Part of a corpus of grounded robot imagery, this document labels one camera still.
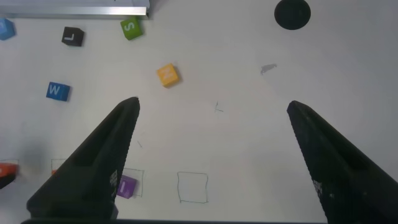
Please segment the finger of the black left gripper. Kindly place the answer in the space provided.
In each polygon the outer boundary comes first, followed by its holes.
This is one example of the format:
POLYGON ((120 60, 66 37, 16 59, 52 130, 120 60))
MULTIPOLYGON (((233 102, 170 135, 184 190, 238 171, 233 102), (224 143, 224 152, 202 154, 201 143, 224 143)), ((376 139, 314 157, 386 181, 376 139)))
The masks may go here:
POLYGON ((3 189, 5 186, 9 185, 16 179, 16 174, 9 174, 6 176, 0 177, 0 189, 3 189))

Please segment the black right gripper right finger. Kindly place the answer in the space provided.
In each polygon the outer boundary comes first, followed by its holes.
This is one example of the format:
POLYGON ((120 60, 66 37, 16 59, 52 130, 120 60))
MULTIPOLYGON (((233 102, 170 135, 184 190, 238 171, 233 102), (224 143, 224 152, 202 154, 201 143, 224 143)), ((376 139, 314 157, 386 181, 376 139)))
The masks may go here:
POLYGON ((397 223, 397 182, 311 107, 287 113, 328 223, 397 223))

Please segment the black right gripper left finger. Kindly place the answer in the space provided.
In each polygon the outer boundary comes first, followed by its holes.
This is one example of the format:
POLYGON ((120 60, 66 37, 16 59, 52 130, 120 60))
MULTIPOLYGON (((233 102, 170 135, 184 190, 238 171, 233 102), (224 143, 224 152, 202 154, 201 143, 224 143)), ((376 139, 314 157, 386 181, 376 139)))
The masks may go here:
POLYGON ((114 204, 139 116, 136 97, 120 102, 27 201, 33 218, 114 218, 114 204))

